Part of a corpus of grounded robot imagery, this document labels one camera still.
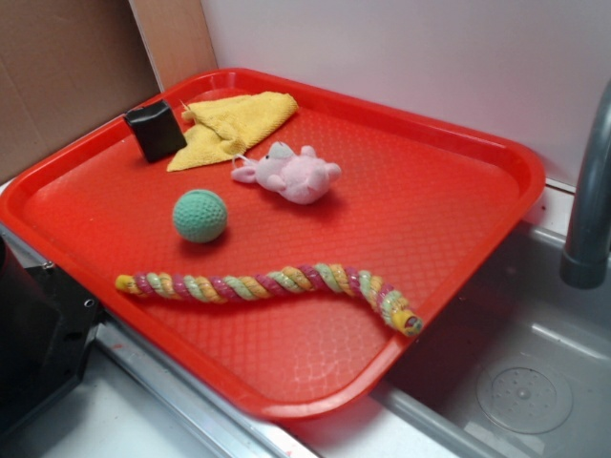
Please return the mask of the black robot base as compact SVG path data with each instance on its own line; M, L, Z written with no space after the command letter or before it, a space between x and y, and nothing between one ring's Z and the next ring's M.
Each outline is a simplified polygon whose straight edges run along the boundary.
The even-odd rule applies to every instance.
M99 300L59 267L25 267L1 242L1 436L78 386Z

